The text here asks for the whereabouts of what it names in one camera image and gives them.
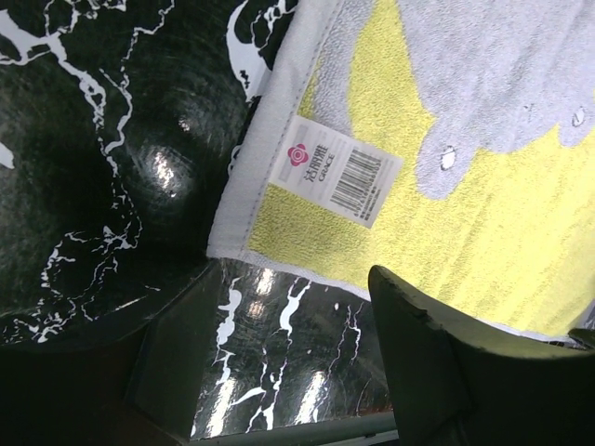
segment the towel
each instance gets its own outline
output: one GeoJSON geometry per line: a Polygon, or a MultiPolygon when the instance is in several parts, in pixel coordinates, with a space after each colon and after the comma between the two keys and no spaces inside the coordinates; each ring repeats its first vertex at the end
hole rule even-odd
{"type": "Polygon", "coordinates": [[[301,0],[207,254],[362,298],[379,264],[565,334],[595,297],[594,89],[595,1],[301,0]],[[271,179],[296,114],[401,160],[371,228],[271,179]]]}

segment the barcode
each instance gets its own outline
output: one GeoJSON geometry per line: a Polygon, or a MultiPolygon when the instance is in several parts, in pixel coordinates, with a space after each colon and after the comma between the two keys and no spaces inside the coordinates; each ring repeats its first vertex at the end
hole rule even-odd
{"type": "Polygon", "coordinates": [[[353,149],[331,202],[359,216],[381,165],[382,161],[379,158],[353,149]]]}

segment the towel label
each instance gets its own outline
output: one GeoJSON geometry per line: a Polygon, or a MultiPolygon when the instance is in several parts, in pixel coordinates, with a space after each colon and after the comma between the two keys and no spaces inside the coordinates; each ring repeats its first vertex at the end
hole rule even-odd
{"type": "Polygon", "coordinates": [[[402,166],[397,156],[295,116],[270,183],[372,228],[402,166]]]}

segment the brand logo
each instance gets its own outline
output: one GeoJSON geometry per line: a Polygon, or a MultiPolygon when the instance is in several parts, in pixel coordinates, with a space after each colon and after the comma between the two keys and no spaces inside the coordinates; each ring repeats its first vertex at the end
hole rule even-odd
{"type": "Polygon", "coordinates": [[[304,164],[309,159],[308,153],[306,152],[306,146],[303,144],[297,144],[296,147],[289,149],[289,151],[287,151],[287,155],[289,155],[291,164],[294,166],[304,164]]]}

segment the black marble pattern surface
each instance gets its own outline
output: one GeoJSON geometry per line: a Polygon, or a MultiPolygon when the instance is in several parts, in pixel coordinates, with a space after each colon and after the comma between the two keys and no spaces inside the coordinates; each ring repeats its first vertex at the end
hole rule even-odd
{"type": "Polygon", "coordinates": [[[171,298],[296,0],[0,0],[0,334],[171,298]]]}
{"type": "Polygon", "coordinates": [[[224,260],[193,439],[390,410],[369,302],[224,260]]]}

